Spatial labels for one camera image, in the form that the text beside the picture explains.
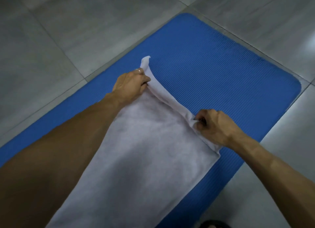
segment hand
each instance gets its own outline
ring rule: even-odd
[[[150,80],[150,77],[144,74],[142,68],[124,73],[118,77],[113,87],[112,94],[126,106],[142,95],[143,91],[148,86],[147,82]]]
[[[233,149],[235,140],[247,136],[234,121],[222,111],[201,110],[196,115],[199,122],[194,124],[206,139],[214,144]]]

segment ribbed mat texture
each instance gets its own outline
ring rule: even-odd
[[[0,149],[0,166],[56,126],[111,92],[119,75],[150,55],[155,78],[193,114],[213,108],[261,141],[301,90],[289,73],[255,55],[191,14],[180,14]],[[242,165],[221,158],[158,227],[191,227]]]

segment yoga mat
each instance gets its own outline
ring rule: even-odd
[[[119,75],[150,55],[155,78],[193,114],[213,108],[261,141],[301,90],[289,73],[209,27],[180,14],[75,94],[0,148],[0,166],[56,126],[111,92]],[[207,175],[158,227],[191,227],[233,177],[243,160],[228,148]]]

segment white towel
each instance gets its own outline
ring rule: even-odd
[[[151,77],[120,111],[78,184],[47,227],[155,227],[219,159],[194,115]]]

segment forearm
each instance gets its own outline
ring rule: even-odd
[[[292,227],[315,227],[315,185],[248,136],[232,149],[250,166]]]
[[[0,169],[0,226],[45,226],[77,184],[121,108],[114,95],[107,94],[8,161]]]

